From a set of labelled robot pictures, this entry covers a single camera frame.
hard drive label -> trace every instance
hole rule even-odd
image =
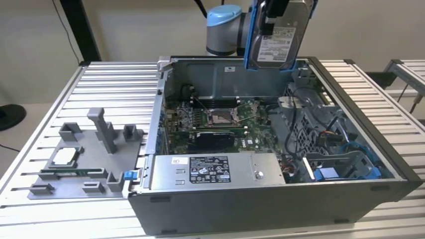
[[[295,27],[275,27],[273,35],[263,36],[257,61],[287,61],[295,31]]]
[[[231,168],[227,156],[191,157],[191,183],[229,183]]]

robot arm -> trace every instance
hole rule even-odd
[[[252,12],[236,5],[215,7],[208,13],[207,50],[231,55],[245,48],[245,68],[291,71],[318,0],[255,0]]]

slotted metal table surface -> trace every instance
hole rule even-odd
[[[356,104],[417,174],[425,179],[425,128],[356,64],[321,61]],[[135,123],[147,133],[157,83],[156,63],[92,63],[80,67],[4,177],[0,194],[0,237],[5,238],[151,238],[127,199],[29,200],[28,187],[59,143],[59,127],[85,119],[89,107],[105,107],[115,127]],[[144,164],[144,144],[137,165]],[[425,237],[425,186],[400,202],[384,203],[354,224],[184,238],[421,238]]]
[[[425,96],[425,60],[392,60],[385,68]]]

small circuit board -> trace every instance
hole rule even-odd
[[[171,103],[167,110],[169,154],[279,152],[277,137],[260,100],[239,100],[235,108],[200,101]]]

black stand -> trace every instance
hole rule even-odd
[[[397,78],[393,72],[366,72],[366,74],[384,90]]]
[[[83,0],[60,0],[83,61],[101,61]]]
[[[27,116],[23,106],[5,105],[0,107],[0,131],[17,125]]]

